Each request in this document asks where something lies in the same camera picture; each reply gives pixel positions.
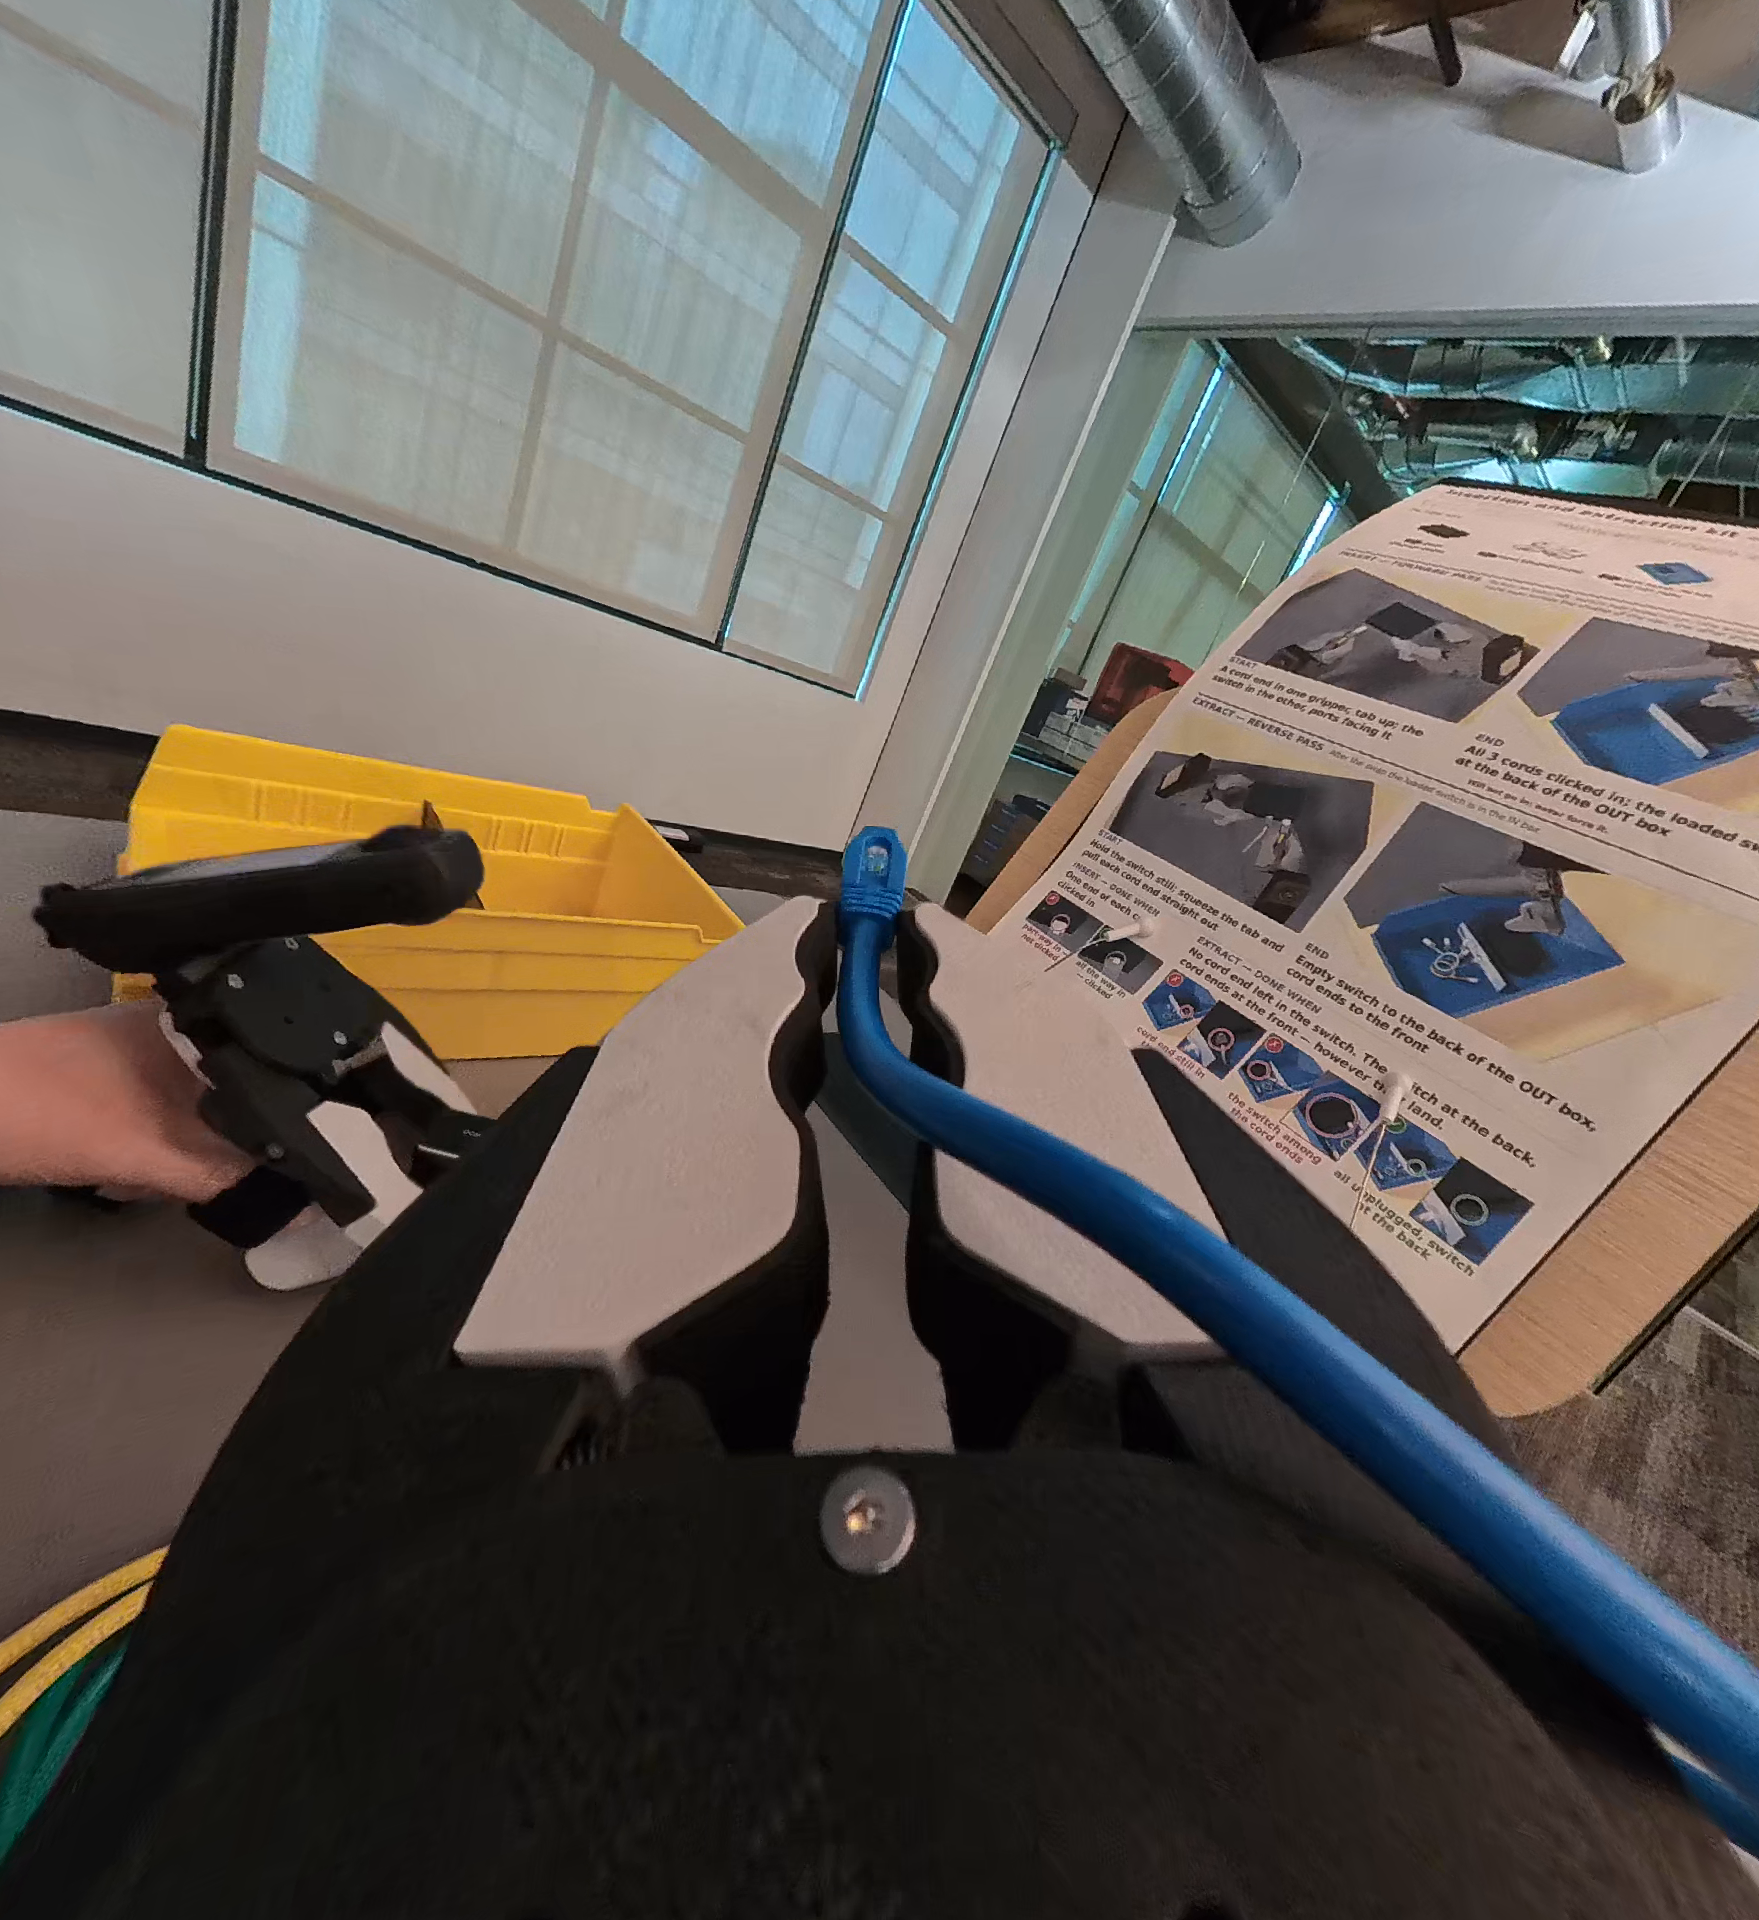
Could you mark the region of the large grid window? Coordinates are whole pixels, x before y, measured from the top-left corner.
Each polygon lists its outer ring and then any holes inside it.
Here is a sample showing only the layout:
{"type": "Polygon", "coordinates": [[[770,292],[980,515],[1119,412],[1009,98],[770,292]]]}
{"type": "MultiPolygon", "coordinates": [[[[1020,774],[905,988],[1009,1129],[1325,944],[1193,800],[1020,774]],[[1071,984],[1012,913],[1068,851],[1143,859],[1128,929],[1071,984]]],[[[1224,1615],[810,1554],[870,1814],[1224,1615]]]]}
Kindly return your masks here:
{"type": "Polygon", "coordinates": [[[0,402],[858,700],[1062,164],[921,2],[0,2],[0,402]]]}

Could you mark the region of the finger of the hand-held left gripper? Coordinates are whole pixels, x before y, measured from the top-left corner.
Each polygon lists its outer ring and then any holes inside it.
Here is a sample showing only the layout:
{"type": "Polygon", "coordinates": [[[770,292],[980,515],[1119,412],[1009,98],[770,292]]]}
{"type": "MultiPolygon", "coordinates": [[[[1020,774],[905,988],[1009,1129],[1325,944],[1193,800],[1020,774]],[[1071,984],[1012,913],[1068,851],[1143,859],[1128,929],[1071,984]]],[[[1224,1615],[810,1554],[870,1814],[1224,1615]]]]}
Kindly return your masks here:
{"type": "Polygon", "coordinates": [[[355,1053],[355,1105],[418,1187],[432,1187],[481,1140],[481,1114],[406,1020],[383,1023],[355,1053]]]}

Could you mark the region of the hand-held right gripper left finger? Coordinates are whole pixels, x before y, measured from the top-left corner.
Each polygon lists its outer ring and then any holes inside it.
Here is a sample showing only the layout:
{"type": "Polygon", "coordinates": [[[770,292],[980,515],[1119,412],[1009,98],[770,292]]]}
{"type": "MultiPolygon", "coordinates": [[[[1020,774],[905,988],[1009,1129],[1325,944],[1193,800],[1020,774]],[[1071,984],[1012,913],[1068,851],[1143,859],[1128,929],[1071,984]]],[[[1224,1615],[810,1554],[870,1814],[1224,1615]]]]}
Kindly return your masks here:
{"type": "Polygon", "coordinates": [[[800,1213],[784,1032],[818,1038],[833,910],[784,899],[605,1036],[456,1340],[462,1364],[633,1379],[643,1341],[716,1304],[800,1213]]]}

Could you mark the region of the person's left hand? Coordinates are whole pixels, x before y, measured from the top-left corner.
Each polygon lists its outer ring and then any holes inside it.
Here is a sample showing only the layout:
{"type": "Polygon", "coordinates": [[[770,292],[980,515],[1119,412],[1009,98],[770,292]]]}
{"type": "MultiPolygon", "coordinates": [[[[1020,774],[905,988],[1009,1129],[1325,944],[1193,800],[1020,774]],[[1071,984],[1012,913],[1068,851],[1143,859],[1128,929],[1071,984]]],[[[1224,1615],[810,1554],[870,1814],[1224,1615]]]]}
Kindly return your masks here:
{"type": "Polygon", "coordinates": [[[201,1118],[201,1096],[160,1003],[0,1023],[0,1187],[210,1201],[254,1158],[201,1118]]]}

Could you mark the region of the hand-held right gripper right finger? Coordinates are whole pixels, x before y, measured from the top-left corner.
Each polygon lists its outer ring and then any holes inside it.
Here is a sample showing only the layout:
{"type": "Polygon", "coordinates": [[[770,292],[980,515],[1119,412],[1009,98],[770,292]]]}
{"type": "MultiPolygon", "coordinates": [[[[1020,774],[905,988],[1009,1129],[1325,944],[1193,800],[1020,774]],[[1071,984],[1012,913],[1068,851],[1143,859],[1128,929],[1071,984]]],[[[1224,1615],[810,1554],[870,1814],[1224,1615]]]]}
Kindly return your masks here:
{"type": "Polygon", "coordinates": [[[939,1364],[1217,1364],[1220,1341],[1128,1260],[1222,1240],[1139,1045],[1084,983],[941,908],[899,927],[912,1063],[939,1086],[908,1256],[939,1364]]]}

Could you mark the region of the red storage box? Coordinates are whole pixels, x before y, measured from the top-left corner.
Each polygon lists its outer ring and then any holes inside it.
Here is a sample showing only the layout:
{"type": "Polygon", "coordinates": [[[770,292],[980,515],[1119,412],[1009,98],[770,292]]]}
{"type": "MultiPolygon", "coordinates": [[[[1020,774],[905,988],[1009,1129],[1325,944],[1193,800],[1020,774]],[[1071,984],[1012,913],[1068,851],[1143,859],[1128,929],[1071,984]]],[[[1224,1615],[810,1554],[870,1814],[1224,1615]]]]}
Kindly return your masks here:
{"type": "Polygon", "coordinates": [[[1119,642],[1092,683],[1085,718],[1116,727],[1134,707],[1180,688],[1190,674],[1193,667],[1180,659],[1119,642]]]}

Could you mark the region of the yellow plastic bin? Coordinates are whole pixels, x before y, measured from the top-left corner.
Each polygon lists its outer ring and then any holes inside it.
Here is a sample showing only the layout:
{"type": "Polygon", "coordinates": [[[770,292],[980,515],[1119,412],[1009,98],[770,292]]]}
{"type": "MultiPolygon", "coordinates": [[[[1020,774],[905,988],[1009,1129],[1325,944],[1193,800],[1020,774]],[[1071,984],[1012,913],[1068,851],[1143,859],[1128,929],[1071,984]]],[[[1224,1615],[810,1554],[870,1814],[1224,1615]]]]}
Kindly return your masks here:
{"type": "Polygon", "coordinates": [[[445,1063],[595,1045],[743,926],[632,807],[191,725],[162,735],[127,804],[119,872],[360,841],[426,815],[475,841],[479,906],[321,944],[445,1063]]]}

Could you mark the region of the silver air duct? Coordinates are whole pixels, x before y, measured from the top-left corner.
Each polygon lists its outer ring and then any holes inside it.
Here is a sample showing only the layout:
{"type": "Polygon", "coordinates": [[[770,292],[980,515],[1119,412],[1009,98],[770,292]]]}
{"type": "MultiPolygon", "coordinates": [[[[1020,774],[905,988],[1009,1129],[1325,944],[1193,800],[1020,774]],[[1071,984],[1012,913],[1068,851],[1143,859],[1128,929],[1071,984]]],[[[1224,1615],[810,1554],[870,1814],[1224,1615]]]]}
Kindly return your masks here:
{"type": "Polygon", "coordinates": [[[1290,197],[1301,153],[1227,2],[1062,2],[1177,186],[1203,240],[1236,247],[1290,197]]]}

